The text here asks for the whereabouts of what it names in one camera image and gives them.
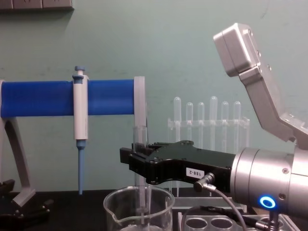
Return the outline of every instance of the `electrical outlet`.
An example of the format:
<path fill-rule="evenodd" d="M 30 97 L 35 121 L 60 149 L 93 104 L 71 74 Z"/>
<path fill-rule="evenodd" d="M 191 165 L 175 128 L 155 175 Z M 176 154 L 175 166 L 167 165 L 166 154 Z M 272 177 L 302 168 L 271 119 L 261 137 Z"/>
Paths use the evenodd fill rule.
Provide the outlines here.
<path fill-rule="evenodd" d="M 0 0 L 0 10 L 13 9 L 13 0 Z"/>
<path fill-rule="evenodd" d="M 43 8 L 73 8 L 72 0 L 43 0 Z"/>
<path fill-rule="evenodd" d="M 14 9 L 42 9 L 42 0 L 13 0 Z"/>

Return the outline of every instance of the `cable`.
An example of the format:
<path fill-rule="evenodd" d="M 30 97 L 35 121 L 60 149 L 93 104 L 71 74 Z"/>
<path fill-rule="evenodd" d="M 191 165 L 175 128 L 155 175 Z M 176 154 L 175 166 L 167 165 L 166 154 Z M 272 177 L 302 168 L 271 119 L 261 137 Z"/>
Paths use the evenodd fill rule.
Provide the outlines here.
<path fill-rule="evenodd" d="M 222 199 L 224 199 L 230 205 L 230 207 L 233 209 L 236 216 L 238 217 L 239 222 L 241 223 L 241 226 L 243 228 L 243 231 L 247 231 L 247 226 L 245 224 L 245 221 L 244 221 L 242 215 L 240 214 L 240 212 L 235 207 L 235 205 L 232 203 L 232 201 L 225 194 L 223 194 L 221 191 L 219 191 L 218 189 L 215 189 L 214 192 L 217 193 L 219 196 L 221 196 Z"/>
<path fill-rule="evenodd" d="M 182 216 L 182 220 L 181 220 L 181 230 L 180 231 L 184 231 L 184 222 L 186 220 L 188 213 L 190 213 L 193 210 L 198 210 L 198 209 L 201 209 L 201 207 L 200 206 L 191 207 L 184 213 L 184 215 Z"/>

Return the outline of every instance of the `blue cylinder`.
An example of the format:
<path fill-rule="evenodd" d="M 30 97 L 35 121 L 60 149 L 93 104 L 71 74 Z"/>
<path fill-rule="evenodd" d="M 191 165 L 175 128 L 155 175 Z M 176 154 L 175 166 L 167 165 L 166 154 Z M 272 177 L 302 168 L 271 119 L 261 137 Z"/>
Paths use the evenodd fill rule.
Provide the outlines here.
<path fill-rule="evenodd" d="M 71 116 L 73 82 L 3 82 L 1 117 Z M 134 114 L 134 80 L 90 80 L 89 115 Z"/>

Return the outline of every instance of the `gray stand leg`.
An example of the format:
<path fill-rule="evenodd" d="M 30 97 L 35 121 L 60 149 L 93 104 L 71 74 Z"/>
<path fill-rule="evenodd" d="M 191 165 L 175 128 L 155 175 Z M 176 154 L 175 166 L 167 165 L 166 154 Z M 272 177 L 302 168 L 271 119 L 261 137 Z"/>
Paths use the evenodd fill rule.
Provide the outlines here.
<path fill-rule="evenodd" d="M 26 161 L 26 155 L 24 147 L 21 141 L 21 136 L 19 133 L 19 128 L 16 118 L 10 118 L 7 120 L 1 120 L 0 124 L 0 150 L 3 149 L 3 136 L 4 130 L 7 133 L 13 155 L 15 158 L 18 175 L 20 178 L 22 189 L 20 193 L 13 199 L 13 201 L 22 207 L 28 200 L 30 200 L 34 194 L 35 189 L 31 186 L 29 170 Z"/>

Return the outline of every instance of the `blue led ring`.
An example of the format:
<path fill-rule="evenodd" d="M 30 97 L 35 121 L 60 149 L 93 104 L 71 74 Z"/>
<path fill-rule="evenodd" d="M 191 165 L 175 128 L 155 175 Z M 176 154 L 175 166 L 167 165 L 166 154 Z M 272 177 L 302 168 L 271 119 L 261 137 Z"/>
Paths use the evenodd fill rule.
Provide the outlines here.
<path fill-rule="evenodd" d="M 265 208 L 274 208 L 276 206 L 275 201 L 269 196 L 263 196 L 260 199 L 260 203 Z"/>

